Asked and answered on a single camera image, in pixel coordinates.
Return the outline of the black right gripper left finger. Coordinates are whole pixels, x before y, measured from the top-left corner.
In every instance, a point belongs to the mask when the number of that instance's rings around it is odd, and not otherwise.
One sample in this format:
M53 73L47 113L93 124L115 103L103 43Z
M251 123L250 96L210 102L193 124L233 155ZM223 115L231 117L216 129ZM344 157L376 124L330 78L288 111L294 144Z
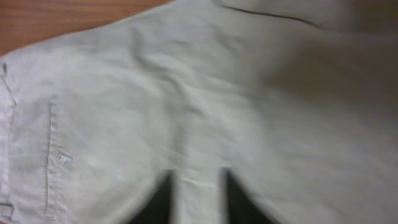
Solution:
M126 224L171 224L174 209L174 171L167 170L153 194Z

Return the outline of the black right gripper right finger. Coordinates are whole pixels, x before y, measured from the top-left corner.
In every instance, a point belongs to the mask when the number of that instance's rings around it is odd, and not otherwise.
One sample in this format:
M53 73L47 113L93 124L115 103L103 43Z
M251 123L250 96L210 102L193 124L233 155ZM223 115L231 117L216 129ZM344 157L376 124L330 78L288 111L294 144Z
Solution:
M244 186L234 173L222 170L223 211L226 224L277 224L277 220L263 212L250 198Z

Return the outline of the light khaki shorts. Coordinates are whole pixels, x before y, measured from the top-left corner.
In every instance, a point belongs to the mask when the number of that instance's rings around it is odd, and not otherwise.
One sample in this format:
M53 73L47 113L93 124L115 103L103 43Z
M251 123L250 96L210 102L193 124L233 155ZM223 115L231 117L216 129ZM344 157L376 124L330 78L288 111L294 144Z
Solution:
M397 2L180 0L1 57L1 221L397 222Z

